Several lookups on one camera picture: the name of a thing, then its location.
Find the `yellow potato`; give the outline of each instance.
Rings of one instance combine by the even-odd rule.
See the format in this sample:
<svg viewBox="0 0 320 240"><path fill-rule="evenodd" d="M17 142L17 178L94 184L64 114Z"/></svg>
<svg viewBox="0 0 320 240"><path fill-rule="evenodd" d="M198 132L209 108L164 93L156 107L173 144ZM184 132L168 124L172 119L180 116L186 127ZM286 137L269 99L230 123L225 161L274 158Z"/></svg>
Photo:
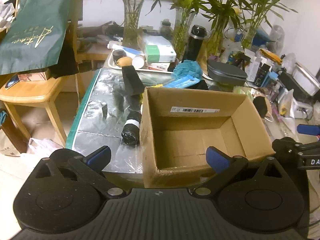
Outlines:
<svg viewBox="0 0 320 240"><path fill-rule="evenodd" d="M119 67L130 66L130 65L132 65L132 58L130 58L130 57L122 57L122 58L118 59L117 65Z"/></svg>

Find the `ribbed black surface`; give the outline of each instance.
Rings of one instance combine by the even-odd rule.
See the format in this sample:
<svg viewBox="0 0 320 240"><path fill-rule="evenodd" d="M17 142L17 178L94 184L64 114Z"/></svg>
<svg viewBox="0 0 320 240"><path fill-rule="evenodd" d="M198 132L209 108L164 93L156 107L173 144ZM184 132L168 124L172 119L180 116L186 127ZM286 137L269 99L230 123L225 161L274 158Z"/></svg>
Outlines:
<svg viewBox="0 0 320 240"><path fill-rule="evenodd" d="M300 240L294 229L256 234L226 222L210 200L196 199L186 189L133 189L109 200L89 224L72 232L44 235L29 230L14 240Z"/></svg>

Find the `metal screw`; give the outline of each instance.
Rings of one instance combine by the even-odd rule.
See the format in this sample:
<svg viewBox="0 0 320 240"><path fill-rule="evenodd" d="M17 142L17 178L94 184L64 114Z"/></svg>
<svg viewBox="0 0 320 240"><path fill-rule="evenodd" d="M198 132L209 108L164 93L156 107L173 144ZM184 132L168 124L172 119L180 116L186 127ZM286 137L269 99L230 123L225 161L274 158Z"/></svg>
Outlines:
<svg viewBox="0 0 320 240"><path fill-rule="evenodd" d="M196 193L200 196L207 196L211 193L211 190L206 187L199 187L196 189Z"/></svg>
<svg viewBox="0 0 320 240"><path fill-rule="evenodd" d="M119 196L123 193L123 190L120 189L119 187L113 187L113 188L108 189L107 192L111 196Z"/></svg>

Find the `wall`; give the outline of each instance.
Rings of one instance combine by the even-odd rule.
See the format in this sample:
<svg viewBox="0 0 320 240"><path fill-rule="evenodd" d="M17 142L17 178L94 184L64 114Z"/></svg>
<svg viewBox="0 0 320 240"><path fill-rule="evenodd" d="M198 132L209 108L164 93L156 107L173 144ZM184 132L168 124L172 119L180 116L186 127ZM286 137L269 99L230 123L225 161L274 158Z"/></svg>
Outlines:
<svg viewBox="0 0 320 240"><path fill-rule="evenodd" d="M287 13L278 10L284 17L284 21L269 13L268 19L271 24L281 25L285 31L283 53L294 52L297 60L316 74L320 67L320 0L282 0L288 7L296 9L299 13ZM150 11L153 0L145 0L139 25L151 25L155 29L160 26L160 21L167 18L175 21L175 11L170 10L170 0L162 0L161 11L159 6L146 16ZM124 8L122 0L83 0L83 26L98 26L110 20L122 24L124 20ZM192 24L202 25L210 29L211 23L201 14L198 14ZM268 25L263 24L267 32Z"/></svg>

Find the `crosshair logo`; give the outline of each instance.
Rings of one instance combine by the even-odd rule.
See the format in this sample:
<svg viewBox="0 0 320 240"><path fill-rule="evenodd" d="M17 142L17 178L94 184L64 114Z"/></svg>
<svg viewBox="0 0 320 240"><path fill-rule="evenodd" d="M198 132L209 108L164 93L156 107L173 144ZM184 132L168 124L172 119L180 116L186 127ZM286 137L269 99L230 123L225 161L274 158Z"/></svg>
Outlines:
<svg viewBox="0 0 320 240"><path fill-rule="evenodd" d="M155 194L156 194L157 196L161 196L161 195L163 195L163 192L160 191L160 190L158 190Z"/></svg>

